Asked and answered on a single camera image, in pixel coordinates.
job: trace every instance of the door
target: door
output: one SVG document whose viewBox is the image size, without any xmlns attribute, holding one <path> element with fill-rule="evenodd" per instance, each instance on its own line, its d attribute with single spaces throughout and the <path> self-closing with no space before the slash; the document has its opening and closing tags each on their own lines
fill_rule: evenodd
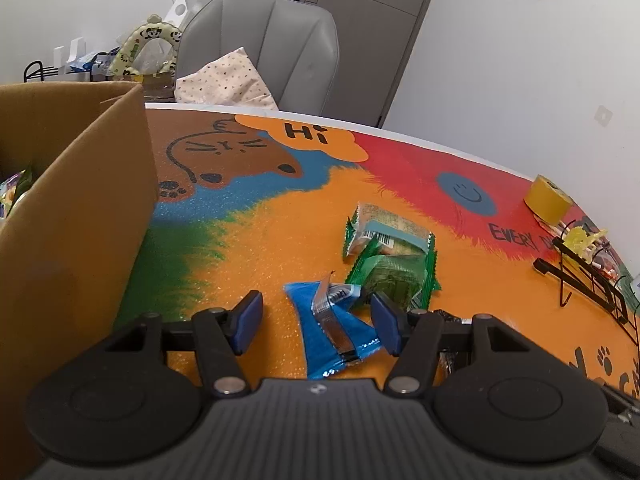
<svg viewBox="0 0 640 480">
<path fill-rule="evenodd" d="M 331 12 L 338 31 L 340 65 L 322 114 L 378 126 L 426 0 L 297 1 Z"/>
</svg>

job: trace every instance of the gray chair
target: gray chair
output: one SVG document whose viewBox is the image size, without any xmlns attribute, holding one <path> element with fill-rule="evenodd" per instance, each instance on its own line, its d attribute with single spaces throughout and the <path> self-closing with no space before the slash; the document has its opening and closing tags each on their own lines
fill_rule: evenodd
<svg viewBox="0 0 640 480">
<path fill-rule="evenodd" d="M 184 77 L 241 46 L 280 110 L 319 115 L 338 68 L 331 13 L 292 0 L 211 0 L 184 30 Z"/>
</svg>

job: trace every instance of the green painted area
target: green painted area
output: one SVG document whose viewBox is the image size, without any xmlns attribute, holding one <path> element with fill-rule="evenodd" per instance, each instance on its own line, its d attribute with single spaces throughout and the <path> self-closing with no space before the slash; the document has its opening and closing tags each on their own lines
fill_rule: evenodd
<svg viewBox="0 0 640 480">
<path fill-rule="evenodd" d="M 136 258 L 120 311 L 114 323 L 119 327 L 142 312 L 153 310 L 166 321 L 182 319 L 185 309 L 202 298 L 207 283 L 190 280 L 189 262 L 211 265 L 223 259 L 224 222 L 153 222 L 146 231 Z"/>
</svg>

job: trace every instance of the colorful tabletop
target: colorful tabletop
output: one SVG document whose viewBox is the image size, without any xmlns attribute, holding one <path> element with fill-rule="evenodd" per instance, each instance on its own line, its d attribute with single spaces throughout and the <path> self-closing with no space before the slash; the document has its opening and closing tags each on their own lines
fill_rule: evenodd
<svg viewBox="0 0 640 480">
<path fill-rule="evenodd" d="M 537 257 L 558 256 L 523 202 L 528 179 L 367 126 L 217 109 L 224 111 L 148 107 L 159 202 L 117 323 L 147 310 L 188 319 L 203 308 L 232 308 L 257 289 L 264 319 L 240 358 L 246 376 L 254 384 L 304 378 L 298 316 L 283 286 L 332 270 L 334 282 L 343 280 L 351 265 L 341 253 L 345 221 L 358 202 L 373 203 L 436 234 L 442 291 L 431 308 L 493 314 L 588 377 L 640 394 L 638 348 L 622 328 L 579 293 L 561 307 L 559 281 L 534 270 Z M 565 219 L 592 225 L 577 206 Z M 382 384 L 394 361 L 382 350 L 336 377 Z M 170 364 L 196 376 L 189 354 L 171 355 Z"/>
</svg>

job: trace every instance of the blue smiley face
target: blue smiley face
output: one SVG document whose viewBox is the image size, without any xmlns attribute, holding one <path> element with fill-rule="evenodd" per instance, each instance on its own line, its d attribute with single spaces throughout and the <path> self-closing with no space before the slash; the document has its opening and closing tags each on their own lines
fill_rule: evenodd
<svg viewBox="0 0 640 480">
<path fill-rule="evenodd" d="M 498 212 L 489 194 L 466 176 L 441 173 L 436 181 L 441 190 L 467 211 L 481 216 L 493 216 Z"/>
</svg>

